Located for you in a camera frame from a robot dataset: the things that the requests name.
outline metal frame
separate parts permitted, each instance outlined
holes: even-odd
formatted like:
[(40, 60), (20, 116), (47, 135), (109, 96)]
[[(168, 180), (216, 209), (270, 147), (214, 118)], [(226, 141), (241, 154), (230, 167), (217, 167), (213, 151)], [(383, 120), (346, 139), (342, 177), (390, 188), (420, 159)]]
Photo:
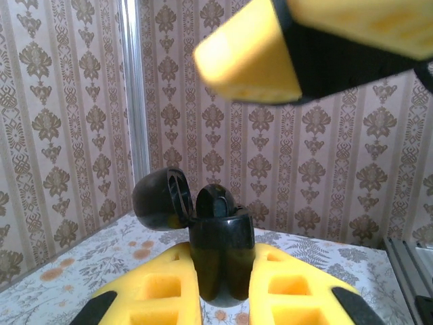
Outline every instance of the metal frame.
[(433, 250), (420, 243), (391, 238), (384, 239), (384, 248), (413, 322), (423, 325), (422, 310), (417, 307), (416, 297), (433, 298)]
[(118, 0), (134, 182), (150, 173), (139, 0)]

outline wall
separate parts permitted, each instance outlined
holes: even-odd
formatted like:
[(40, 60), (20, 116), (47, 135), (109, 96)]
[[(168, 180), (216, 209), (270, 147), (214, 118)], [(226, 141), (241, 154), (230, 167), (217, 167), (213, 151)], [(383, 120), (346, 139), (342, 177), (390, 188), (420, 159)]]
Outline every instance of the wall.
[(375, 246), (433, 241), (433, 99), (412, 73), (306, 105), (230, 104), (191, 53), (246, 0), (141, 2), (152, 168), (227, 187), (255, 226)]
[(0, 286), (131, 210), (115, 5), (0, 1)]

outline black cylindrical container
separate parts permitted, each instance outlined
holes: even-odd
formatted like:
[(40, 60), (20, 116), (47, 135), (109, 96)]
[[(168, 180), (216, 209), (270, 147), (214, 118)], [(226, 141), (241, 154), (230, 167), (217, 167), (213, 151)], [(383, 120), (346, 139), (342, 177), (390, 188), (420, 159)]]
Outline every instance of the black cylindrical container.
[(133, 190), (133, 208), (141, 224), (149, 229), (186, 228), (193, 204), (182, 170), (163, 168), (146, 175)]
[(247, 209), (238, 207), (229, 217), (198, 217), (189, 226), (189, 242), (203, 300), (216, 307), (245, 301), (255, 258)]

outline yellow foam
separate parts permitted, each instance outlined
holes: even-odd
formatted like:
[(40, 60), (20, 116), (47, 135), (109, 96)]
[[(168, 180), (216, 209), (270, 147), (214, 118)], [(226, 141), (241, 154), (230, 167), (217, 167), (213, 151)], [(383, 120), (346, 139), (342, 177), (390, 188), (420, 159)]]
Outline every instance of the yellow foam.
[(288, 0), (305, 25), (415, 60), (433, 57), (433, 0)]
[[(250, 325), (354, 325), (331, 289), (349, 284), (268, 244), (255, 245)], [(178, 244), (99, 289), (118, 293), (100, 325), (201, 325), (189, 243)]]
[(269, 246), (256, 244), (250, 325), (353, 325), (331, 289), (349, 284)]
[(197, 273), (189, 243), (161, 255), (99, 289), (118, 293), (100, 325), (201, 325)]
[(270, 0), (251, 0), (193, 57), (204, 83), (228, 100), (274, 104), (302, 96)]

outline black plastic part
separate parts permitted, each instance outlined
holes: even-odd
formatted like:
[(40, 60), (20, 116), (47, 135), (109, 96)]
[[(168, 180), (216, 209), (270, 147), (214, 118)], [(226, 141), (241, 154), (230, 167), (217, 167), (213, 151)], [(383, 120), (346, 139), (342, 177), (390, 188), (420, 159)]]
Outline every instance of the black plastic part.
[(235, 199), (219, 184), (206, 185), (197, 195), (197, 218), (227, 217), (235, 213)]
[(355, 325), (385, 325), (360, 295), (339, 286), (332, 288), (332, 293)]
[(415, 306), (418, 309), (423, 325), (433, 325), (433, 299), (430, 297), (415, 297)]
[(193, 204), (182, 170), (163, 168), (146, 175), (133, 190), (138, 220), (152, 230), (186, 228)]
[(412, 60), (303, 26), (293, 19), (287, 0), (272, 2), (302, 90), (301, 100), (290, 104), (306, 104), (400, 72), (423, 68), (433, 59)]
[(256, 256), (248, 211), (240, 207), (230, 217), (197, 219), (189, 227), (189, 241), (203, 300), (215, 307), (245, 301)]
[(107, 291), (90, 299), (70, 325), (98, 325), (116, 297), (116, 291)]

